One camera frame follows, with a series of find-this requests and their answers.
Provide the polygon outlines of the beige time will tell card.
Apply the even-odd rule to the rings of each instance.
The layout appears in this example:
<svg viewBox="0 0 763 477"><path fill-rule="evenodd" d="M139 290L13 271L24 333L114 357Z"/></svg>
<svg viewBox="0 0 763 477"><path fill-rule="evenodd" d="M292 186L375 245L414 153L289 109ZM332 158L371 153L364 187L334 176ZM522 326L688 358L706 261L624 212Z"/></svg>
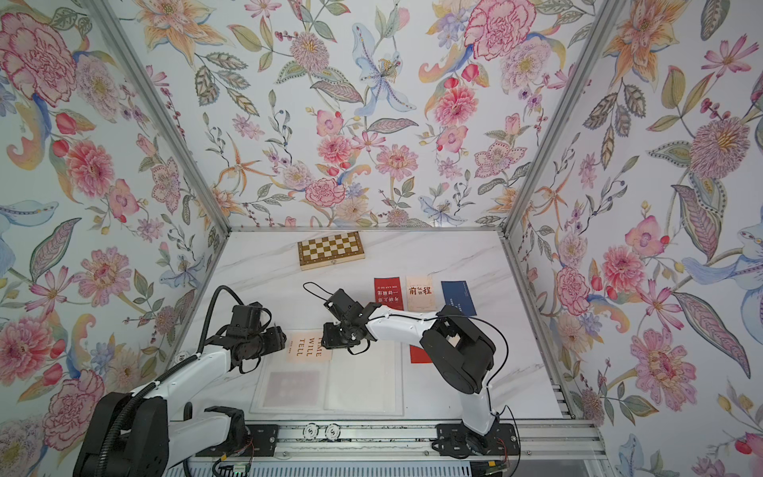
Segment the beige time will tell card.
<svg viewBox="0 0 763 477"><path fill-rule="evenodd" d="M328 363L332 351L322 345L323 334L320 330L295 331L289 335L287 361L289 363Z"/></svg>

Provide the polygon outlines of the red you can do it card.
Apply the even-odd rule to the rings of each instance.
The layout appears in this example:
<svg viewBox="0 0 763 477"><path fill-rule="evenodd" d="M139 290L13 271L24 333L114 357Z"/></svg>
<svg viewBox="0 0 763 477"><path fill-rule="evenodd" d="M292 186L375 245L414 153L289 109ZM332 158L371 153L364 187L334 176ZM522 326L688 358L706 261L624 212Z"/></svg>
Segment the red you can do it card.
<svg viewBox="0 0 763 477"><path fill-rule="evenodd" d="M375 303L395 310L404 310L403 288L398 277L376 278L374 280Z"/></svg>

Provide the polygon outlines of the white photo album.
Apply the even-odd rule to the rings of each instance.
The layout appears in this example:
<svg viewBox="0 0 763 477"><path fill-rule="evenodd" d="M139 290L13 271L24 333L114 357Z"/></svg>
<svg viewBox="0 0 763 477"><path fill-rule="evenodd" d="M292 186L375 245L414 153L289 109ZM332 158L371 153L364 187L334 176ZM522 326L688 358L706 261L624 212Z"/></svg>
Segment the white photo album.
<svg viewBox="0 0 763 477"><path fill-rule="evenodd" d="M263 360L263 371L252 399L253 415L361 415L393 417L403 413L401 391L401 346L385 341L373 343L369 350L352 355L344 349L332 351L328 363L289 363L287 347ZM321 398L317 407L274 409L264 407L265 385L274 372L311 371L321 375Z"/></svg>

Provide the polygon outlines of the red card white characters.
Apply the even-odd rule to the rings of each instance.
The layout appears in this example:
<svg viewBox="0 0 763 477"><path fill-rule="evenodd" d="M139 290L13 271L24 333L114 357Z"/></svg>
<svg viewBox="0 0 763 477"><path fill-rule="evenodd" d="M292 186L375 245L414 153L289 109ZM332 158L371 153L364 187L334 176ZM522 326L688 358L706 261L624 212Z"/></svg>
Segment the red card white characters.
<svg viewBox="0 0 763 477"><path fill-rule="evenodd" d="M308 409L317 407L320 397L318 372L274 372L267 379L262 405L274 409Z"/></svg>

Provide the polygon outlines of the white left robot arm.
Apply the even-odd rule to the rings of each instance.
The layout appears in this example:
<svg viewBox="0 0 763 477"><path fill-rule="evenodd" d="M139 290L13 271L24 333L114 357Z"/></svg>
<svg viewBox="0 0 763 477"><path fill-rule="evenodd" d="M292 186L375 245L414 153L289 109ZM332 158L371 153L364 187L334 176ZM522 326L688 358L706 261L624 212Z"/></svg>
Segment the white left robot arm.
<svg viewBox="0 0 763 477"><path fill-rule="evenodd" d="M260 303L236 305L232 321L160 377L129 393L110 393L95 406L77 456L77 476L161 476L209 448L239 451L252 440L244 412L212 405L174 421L207 385L247 361L286 345L271 312Z"/></svg>

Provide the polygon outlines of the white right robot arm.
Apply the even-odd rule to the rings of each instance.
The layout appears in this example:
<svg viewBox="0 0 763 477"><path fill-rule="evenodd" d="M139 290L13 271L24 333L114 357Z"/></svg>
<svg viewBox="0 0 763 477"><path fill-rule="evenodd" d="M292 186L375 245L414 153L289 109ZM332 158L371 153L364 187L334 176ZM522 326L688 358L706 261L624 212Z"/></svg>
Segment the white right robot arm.
<svg viewBox="0 0 763 477"><path fill-rule="evenodd" d="M460 394L466 429L479 436L492 430L497 419L490 406L487 375L494 368L496 346L473 318L452 306L427 313L375 302L363 306L343 289L326 298L323 306L334 317L323 325L323 348L352 351L379 341L419 347L445 383Z"/></svg>

